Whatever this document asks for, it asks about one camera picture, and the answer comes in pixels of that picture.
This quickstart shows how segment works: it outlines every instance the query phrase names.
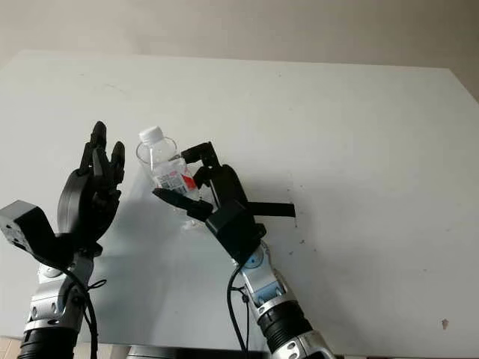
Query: stain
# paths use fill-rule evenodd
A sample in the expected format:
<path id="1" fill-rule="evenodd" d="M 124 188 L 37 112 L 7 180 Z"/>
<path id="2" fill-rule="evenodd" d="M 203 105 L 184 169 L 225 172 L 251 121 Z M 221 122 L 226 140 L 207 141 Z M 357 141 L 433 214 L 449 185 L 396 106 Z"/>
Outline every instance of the stain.
<path id="1" fill-rule="evenodd" d="M 113 88 L 116 91 L 121 92 L 123 95 L 128 95 L 128 93 L 125 90 L 123 90 L 122 88 L 119 88 L 118 86 L 115 86 L 115 85 L 112 85 L 112 84 L 104 84 L 103 86 L 105 88 Z"/>
<path id="2" fill-rule="evenodd" d="M 447 328 L 448 328 L 448 325 L 449 325 L 449 321 L 444 318 L 442 321 L 441 321 L 441 324 L 442 324 L 442 330 L 445 331 Z"/>

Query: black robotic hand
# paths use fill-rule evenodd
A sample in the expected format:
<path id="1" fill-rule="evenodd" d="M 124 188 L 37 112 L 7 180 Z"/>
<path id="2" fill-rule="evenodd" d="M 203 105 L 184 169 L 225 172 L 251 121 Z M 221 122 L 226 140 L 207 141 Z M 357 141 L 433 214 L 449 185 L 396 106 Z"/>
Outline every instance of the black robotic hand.
<path id="1" fill-rule="evenodd" d="M 125 147 L 117 142 L 111 161 L 105 147 L 106 127 L 97 122 L 80 167 L 68 177 L 58 202 L 58 229 L 86 248 L 110 227 L 120 203 L 117 185 L 123 181 Z"/>
<path id="2" fill-rule="evenodd" d="M 0 229 L 7 240 L 48 266 L 64 269 L 75 252 L 95 257 L 102 247 L 97 240 L 115 217 L 123 181 L 125 149 L 117 142 L 109 161 L 106 127 L 97 122 L 85 145 L 78 169 L 68 177 L 58 202 L 55 235 L 42 209 L 18 200 L 0 209 Z"/>
<path id="3" fill-rule="evenodd" d="M 218 209 L 203 200 L 191 200 L 165 188 L 153 193 L 173 206 L 186 210 L 188 216 L 204 221 L 230 256 L 242 266 L 260 245 L 266 234 L 255 215 L 295 217 L 292 203 L 250 202 L 234 169 L 220 165 L 211 142 L 184 150 L 181 156 L 186 163 L 201 161 L 203 165 L 194 175 L 196 185 L 211 188 Z"/>

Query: black strap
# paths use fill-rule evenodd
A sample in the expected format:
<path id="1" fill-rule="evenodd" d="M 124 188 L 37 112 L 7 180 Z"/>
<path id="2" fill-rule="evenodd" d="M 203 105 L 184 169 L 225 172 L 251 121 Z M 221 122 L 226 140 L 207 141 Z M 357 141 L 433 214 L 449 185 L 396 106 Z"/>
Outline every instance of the black strap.
<path id="1" fill-rule="evenodd" d="M 248 202 L 253 215 L 271 215 L 275 217 L 296 217 L 292 203 Z"/>

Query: white wall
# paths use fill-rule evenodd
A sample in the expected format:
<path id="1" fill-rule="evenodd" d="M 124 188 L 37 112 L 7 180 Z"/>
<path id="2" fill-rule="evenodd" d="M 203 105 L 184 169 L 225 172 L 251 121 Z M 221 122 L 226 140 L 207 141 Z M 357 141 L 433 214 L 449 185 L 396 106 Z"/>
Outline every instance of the white wall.
<path id="1" fill-rule="evenodd" d="M 475 0 L 0 0 L 21 49 L 449 67 L 479 99 Z"/>

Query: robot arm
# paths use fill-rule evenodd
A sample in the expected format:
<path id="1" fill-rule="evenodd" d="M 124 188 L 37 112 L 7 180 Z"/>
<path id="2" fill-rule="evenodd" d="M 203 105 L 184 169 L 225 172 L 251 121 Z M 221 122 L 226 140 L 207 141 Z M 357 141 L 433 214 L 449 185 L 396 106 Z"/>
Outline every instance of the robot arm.
<path id="1" fill-rule="evenodd" d="M 249 202 L 233 168 L 219 164 L 210 142 L 183 151 L 182 156 L 188 163 L 203 162 L 195 174 L 195 182 L 199 188 L 202 185 L 211 188 L 218 210 L 213 213 L 210 203 L 191 200 L 167 189 L 156 188 L 153 193 L 185 209 L 189 216 L 205 221 L 237 263 L 234 275 L 240 271 L 243 276 L 250 311 L 266 338 L 272 357 L 334 359 L 320 333 L 313 330 L 305 318 L 282 276 L 272 267 L 268 247 L 261 241 L 266 228 L 254 219 L 255 215 L 294 217 L 294 205 Z M 238 337 L 244 349 L 240 335 Z"/>
<path id="2" fill-rule="evenodd" d="M 115 216 L 123 181 L 124 146 L 117 142 L 109 162 L 106 127 L 98 122 L 85 145 L 78 169 L 68 177 L 58 203 L 54 234 L 43 211 L 18 200 L 0 209 L 7 240 L 40 264 L 39 287 L 31 300 L 19 358 L 72 358 L 86 309 L 92 333 L 91 357 L 97 357 L 97 324 L 88 294 L 97 240 Z"/>

